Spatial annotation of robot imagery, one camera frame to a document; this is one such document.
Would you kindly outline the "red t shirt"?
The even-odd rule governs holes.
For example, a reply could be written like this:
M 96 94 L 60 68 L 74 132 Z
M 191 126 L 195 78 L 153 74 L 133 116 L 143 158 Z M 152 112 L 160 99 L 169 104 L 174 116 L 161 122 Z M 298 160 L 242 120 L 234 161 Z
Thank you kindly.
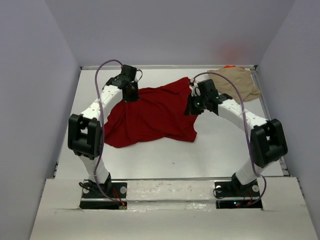
M 119 102 L 107 117 L 104 142 L 115 148 L 161 138 L 194 142 L 197 116 L 185 115 L 189 82 L 183 77 L 160 87 L 142 88 L 139 100 Z

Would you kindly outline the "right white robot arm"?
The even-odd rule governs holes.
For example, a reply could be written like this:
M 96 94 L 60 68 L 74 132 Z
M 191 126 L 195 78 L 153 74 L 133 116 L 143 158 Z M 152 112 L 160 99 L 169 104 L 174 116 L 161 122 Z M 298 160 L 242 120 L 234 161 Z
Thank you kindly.
M 209 111 L 233 123 L 245 134 L 249 159 L 221 188 L 235 196 L 242 196 L 269 165 L 288 153 L 282 123 L 275 118 L 268 120 L 257 116 L 230 95 L 220 94 L 211 79 L 193 82 L 191 87 L 185 115 L 197 116 Z

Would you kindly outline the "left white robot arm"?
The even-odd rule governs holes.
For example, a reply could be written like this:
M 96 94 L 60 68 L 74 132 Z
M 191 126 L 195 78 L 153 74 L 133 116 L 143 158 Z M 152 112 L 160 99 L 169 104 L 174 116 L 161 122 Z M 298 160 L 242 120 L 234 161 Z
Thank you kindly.
M 110 172 L 103 160 L 105 144 L 105 123 L 112 109 L 121 101 L 135 102 L 140 99 L 137 68 L 123 64 L 120 73 L 111 77 L 102 89 L 98 86 L 95 72 L 94 84 L 96 100 L 80 114 L 72 114 L 68 119 L 67 146 L 79 157 L 88 173 L 89 191 L 101 198 L 108 198 L 112 189 Z

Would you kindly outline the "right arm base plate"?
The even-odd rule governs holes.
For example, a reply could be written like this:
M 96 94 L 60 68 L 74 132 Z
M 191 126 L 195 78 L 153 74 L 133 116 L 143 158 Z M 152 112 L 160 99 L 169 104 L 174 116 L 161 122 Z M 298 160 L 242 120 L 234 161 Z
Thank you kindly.
M 231 181 L 216 181 L 212 191 L 217 209 L 263 209 L 260 188 L 255 180 L 240 189 L 232 189 Z

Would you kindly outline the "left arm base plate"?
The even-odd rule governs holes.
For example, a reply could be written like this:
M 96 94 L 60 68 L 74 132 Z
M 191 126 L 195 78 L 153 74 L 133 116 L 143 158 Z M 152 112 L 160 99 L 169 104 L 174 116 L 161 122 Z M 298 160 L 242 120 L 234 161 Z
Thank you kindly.
M 82 188 L 79 208 L 82 210 L 126 210 L 128 183 L 116 181 L 112 183 L 108 193 L 102 194 L 98 186 L 90 181 L 79 182 Z

